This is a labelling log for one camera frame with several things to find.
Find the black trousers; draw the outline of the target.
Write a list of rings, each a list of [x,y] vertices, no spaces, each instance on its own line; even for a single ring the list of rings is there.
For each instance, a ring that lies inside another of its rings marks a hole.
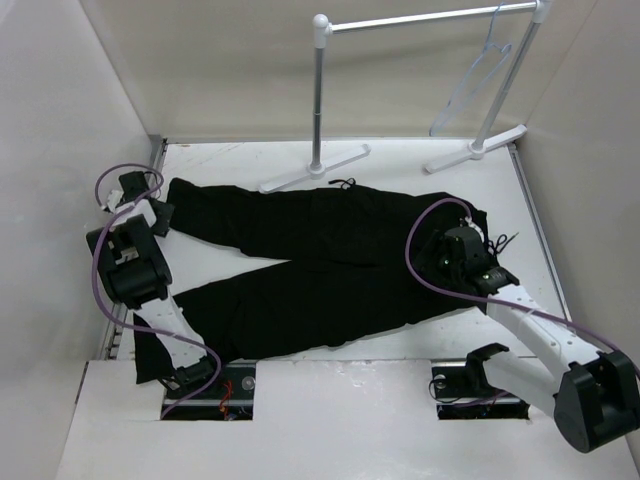
[[[169,185],[171,228],[270,265],[182,292],[189,325],[223,362],[339,347],[466,307],[420,285],[406,263],[470,215],[446,192],[411,196],[362,185],[262,194]]]

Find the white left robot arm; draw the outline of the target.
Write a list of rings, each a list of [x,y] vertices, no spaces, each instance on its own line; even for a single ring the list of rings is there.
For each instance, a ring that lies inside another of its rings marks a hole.
[[[99,203],[111,215],[107,225],[86,234],[93,292],[103,289],[113,303],[142,319],[132,330],[159,340],[170,361],[169,373],[159,376],[168,390],[214,398],[224,387],[221,361],[171,295],[171,270],[157,242],[169,233],[174,210],[154,197],[164,179],[154,169],[131,167],[119,176],[120,187]]]

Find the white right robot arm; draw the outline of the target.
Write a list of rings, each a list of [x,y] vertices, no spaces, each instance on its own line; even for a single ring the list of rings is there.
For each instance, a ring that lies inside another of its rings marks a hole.
[[[465,360],[464,384],[483,396],[505,391],[551,417],[562,437],[589,453],[639,428],[639,385],[632,360],[603,341],[584,340],[576,326],[541,309],[469,226],[436,233],[405,251],[414,278],[429,290],[476,305],[539,360],[531,365],[500,343]]]

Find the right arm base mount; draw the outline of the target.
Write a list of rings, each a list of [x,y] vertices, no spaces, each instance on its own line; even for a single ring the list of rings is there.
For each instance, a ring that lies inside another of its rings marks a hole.
[[[464,360],[440,361],[431,367],[428,391],[441,421],[528,420],[530,405],[511,393],[490,386],[484,362],[508,352],[499,343],[473,350]]]

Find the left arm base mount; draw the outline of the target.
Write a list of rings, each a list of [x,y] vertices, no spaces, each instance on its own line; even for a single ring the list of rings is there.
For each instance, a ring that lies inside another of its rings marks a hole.
[[[216,383],[189,400],[182,391],[167,391],[161,407],[166,421],[251,421],[254,414],[257,364],[226,365]]]

